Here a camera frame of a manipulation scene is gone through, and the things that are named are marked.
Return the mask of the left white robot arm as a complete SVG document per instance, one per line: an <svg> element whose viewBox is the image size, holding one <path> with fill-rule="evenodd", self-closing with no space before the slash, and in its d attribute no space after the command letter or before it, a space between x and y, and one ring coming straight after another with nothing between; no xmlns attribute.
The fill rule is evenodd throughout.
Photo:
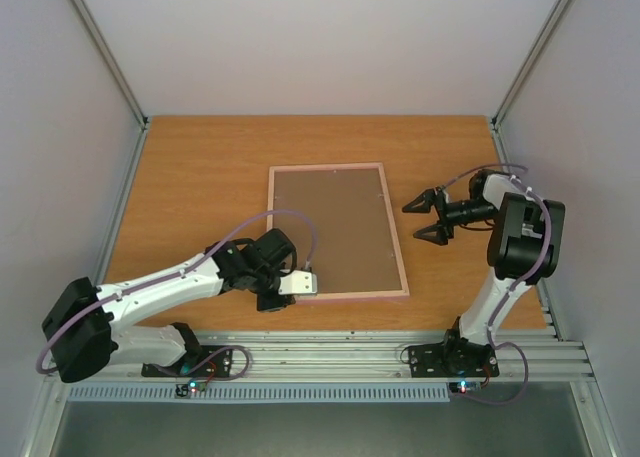
<svg viewBox="0 0 640 457"><path fill-rule="evenodd" d="M209 352L188 324L141 326L141 321L191 301L232 290L255 295L260 312L278 311L297 297L312 295L317 279L310 267L298 268L295 245L273 228L258 239L218 242L204 252L151 275L115 284L94 285L87 277L67 285L42 323L43 353L53 364L36 364L76 383L108 366L142 363L153 374L171 377L209 375L229 379L216 365L221 351Z"/></svg>

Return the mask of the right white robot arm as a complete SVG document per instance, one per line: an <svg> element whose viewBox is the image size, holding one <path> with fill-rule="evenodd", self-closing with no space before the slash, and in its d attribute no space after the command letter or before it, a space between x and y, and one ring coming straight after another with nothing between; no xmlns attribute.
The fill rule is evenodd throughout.
<svg viewBox="0 0 640 457"><path fill-rule="evenodd" d="M444 246L456 228L491 226L488 276L469 309L438 343L409 346L414 378L491 378L499 374L495 337L515 303L556 270L566 207L540 198L522 180L495 165L468 171L469 197L453 201L447 185L429 188L403 207L405 213L435 212L437 221L414 238Z"/></svg>

